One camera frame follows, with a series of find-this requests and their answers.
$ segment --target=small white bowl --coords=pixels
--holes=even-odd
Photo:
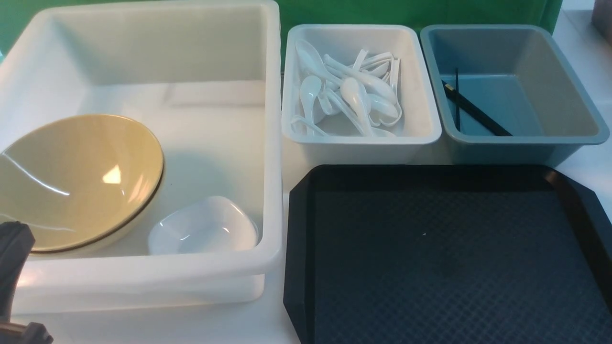
[[[245,251],[257,245],[257,226],[232,201],[207,197],[180,209],[149,233],[150,255]]]

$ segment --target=yellow bowl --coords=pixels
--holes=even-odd
[[[27,223],[34,253],[84,247],[138,215],[163,160],[153,133],[129,118],[86,114],[45,125],[0,155],[0,223]]]

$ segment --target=white plastic spoon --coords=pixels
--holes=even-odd
[[[306,121],[315,123],[314,119],[314,107],[315,107],[315,98],[321,92],[321,79],[317,78],[314,75],[309,75],[302,81],[302,85],[300,86],[300,101],[302,102],[302,108],[304,108],[304,117],[306,117]],[[312,135],[313,130],[310,127],[306,128],[307,135]]]
[[[293,118],[291,118],[291,124],[295,124],[295,123],[302,123],[303,125],[306,126],[306,129],[311,129],[313,132],[321,135],[321,136],[329,136],[326,132],[324,132],[321,128],[317,127],[316,124],[312,123],[312,122],[308,122],[306,121],[306,119],[300,115],[295,115],[293,116]]]
[[[331,100],[331,102],[336,105],[340,109],[340,111],[342,111],[342,113],[346,115],[346,117],[351,121],[355,128],[357,128],[357,131],[359,131],[361,136],[367,136],[364,128],[361,126],[361,123],[359,123],[359,119],[357,118],[355,112],[353,112],[351,108],[348,107],[348,105],[344,102],[344,100],[342,100],[342,98],[338,94],[336,94],[330,89],[327,89],[327,98],[329,98],[329,100]]]
[[[332,84],[342,84],[342,80],[333,76],[329,71],[327,71],[325,65],[323,64],[323,60],[321,59],[321,55],[319,55],[317,50],[310,43],[303,39],[298,40],[296,42],[296,51],[303,68],[305,68],[309,73],[314,74],[321,79],[327,80]]]
[[[374,55],[374,56],[372,56],[370,58],[365,59],[363,61],[363,63],[362,63],[362,66],[363,67],[367,67],[367,66],[369,66],[371,64],[375,64],[375,63],[378,63],[378,62],[383,61],[383,60],[391,60],[393,58],[394,58],[393,54],[390,53],[390,52]]]
[[[335,113],[334,113],[334,108],[332,107],[332,104],[329,102],[329,98],[327,98],[326,91],[327,91],[327,83],[324,83],[323,88],[321,89],[319,94],[316,95],[316,97],[319,98],[319,104],[321,104],[321,109],[323,110],[323,113],[331,116]]]
[[[400,59],[393,59],[391,60],[391,71],[389,72],[389,86],[391,86],[391,88],[393,89],[396,99],[398,99],[397,89],[398,89],[399,82],[400,82]],[[397,113],[401,117],[402,110],[401,110],[401,104],[400,104],[399,99],[394,105],[395,105],[395,109],[397,110]],[[393,124],[385,124],[384,121],[382,122],[383,125],[386,125],[388,127],[395,125],[395,123],[397,123],[397,121],[394,122]]]
[[[368,56],[368,51],[361,49],[361,51],[357,55],[357,58],[355,59],[355,63],[353,64],[352,68],[354,70],[361,69],[361,65],[364,63],[364,59],[365,59],[366,56]]]
[[[360,81],[369,91],[370,93],[374,93],[380,95],[381,97],[387,99],[391,102],[391,104],[395,104],[397,102],[397,96],[395,95],[391,86],[386,84],[383,80],[376,78],[373,75],[369,75],[366,73],[362,73],[358,70],[353,70],[340,62],[332,59],[329,55],[325,55],[324,57],[325,63],[330,67],[337,69],[338,71],[347,74],[349,77],[355,78]]]
[[[355,78],[346,78],[340,85],[342,99],[355,111],[367,136],[374,136],[370,125],[371,102],[365,87]]]
[[[389,63],[385,62],[379,65],[378,67],[374,68],[373,70],[363,69],[361,70],[361,72],[367,73],[370,75],[374,75],[376,78],[382,78],[385,75],[385,73],[387,73],[388,70],[389,70]]]
[[[397,113],[397,109],[393,104],[376,94],[368,94],[368,96],[370,97],[372,110],[378,111],[383,120],[386,122],[392,122],[398,119],[399,114]]]

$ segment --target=textured tray surface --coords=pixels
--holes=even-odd
[[[557,194],[315,193],[316,343],[610,343]]]

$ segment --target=green backdrop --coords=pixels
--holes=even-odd
[[[8,52],[29,20],[49,7],[121,0],[0,0],[0,51]],[[305,23],[534,24],[553,32],[562,0],[277,0],[282,42]]]

